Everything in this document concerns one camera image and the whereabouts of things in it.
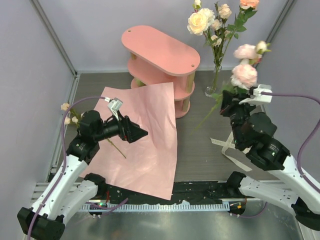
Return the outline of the cream white rose stem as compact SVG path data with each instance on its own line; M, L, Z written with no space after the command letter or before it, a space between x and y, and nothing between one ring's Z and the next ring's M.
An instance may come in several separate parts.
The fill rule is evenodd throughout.
M200 0L194 0L192 7L193 13L187 20L187 29L190 34L205 37L205 45L211 47L213 62L217 71L221 66L220 45L222 38L219 30L222 28L223 23L213 10L203 8Z

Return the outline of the small peach spray roses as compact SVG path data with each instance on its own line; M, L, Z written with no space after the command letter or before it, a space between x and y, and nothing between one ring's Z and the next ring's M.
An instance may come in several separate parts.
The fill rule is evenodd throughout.
M224 47L224 44L231 39L231 31L228 30L226 25L228 18L231 16L230 6L226 3L219 4L216 2L214 4L216 16L213 24L210 27L212 41L212 52L214 56L215 70L218 71L221 69L221 63L225 55L227 47Z

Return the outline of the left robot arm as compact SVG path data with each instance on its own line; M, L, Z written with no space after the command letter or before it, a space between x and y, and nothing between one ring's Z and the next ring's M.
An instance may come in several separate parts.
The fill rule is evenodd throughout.
M35 240L59 240L70 219L87 201L92 198L100 200L106 195L105 178L94 173L87 174L71 191L99 151L99 142L118 136L134 143L147 135L148 132L128 116L112 115L103 121L98 111L86 111L58 172L38 200L30 208L23 207L18 212L17 219L23 233Z

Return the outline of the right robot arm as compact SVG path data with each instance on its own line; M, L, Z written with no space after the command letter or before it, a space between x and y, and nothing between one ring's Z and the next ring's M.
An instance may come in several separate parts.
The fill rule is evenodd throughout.
M301 159L273 136L277 130L264 112L251 113L256 105L270 102L271 91L257 89L245 93L222 92L220 114L230 119L235 148L249 149L246 157L253 165L277 177L288 190L272 187L243 173L234 171L227 180L226 193L259 198L278 206L302 225L320 229L320 183L301 166Z

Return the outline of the peach rose stem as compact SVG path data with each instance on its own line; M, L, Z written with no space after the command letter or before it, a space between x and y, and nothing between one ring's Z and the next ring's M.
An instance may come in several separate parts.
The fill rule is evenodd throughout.
M247 29L245 28L245 23L257 13L259 0L240 0L239 1L239 11L238 14L234 16L234 23L228 24L225 30L221 34L221 45L219 57L219 70L222 68L222 62L224 60L227 49L233 38L238 39L239 34Z

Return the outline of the pink wrapping paper sheet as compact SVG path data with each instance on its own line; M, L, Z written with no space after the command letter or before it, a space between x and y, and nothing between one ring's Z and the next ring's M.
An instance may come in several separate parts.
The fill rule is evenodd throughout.
M99 142L99 151L81 177L89 173L106 183L170 200L177 165L177 128L174 85L171 82L133 89L105 87L103 97L118 98L120 113L148 132L133 143L118 136Z

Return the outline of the light pink rose stem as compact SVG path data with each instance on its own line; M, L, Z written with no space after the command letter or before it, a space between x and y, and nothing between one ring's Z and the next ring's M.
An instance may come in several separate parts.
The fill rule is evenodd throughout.
M210 94L210 97L215 100L215 104L204 119L194 128L195 131L222 105L223 91L242 94L248 92L251 87L257 84L258 72L255 65L260 63L265 53L272 51L269 47L270 43L261 40L256 45L243 44L233 52L233 56L239 60L239 63L231 70L230 79L222 85L221 90Z

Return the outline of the cream ribbon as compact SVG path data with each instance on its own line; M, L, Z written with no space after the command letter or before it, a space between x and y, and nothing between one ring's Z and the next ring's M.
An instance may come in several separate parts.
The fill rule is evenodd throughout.
M222 147L221 154L224 155L227 159L229 159L237 167L239 167L240 169L242 169L245 172L252 171L252 169L250 167L248 167L247 165L243 164L242 162L240 162L236 158L231 157L226 154L227 150L229 150L229 149L235 150L236 149L236 146L234 144L234 135L233 135L232 131L230 132L226 141L222 141L222 140L218 140L218 139L214 139L214 138L210 138L210 140L211 140L212 144Z

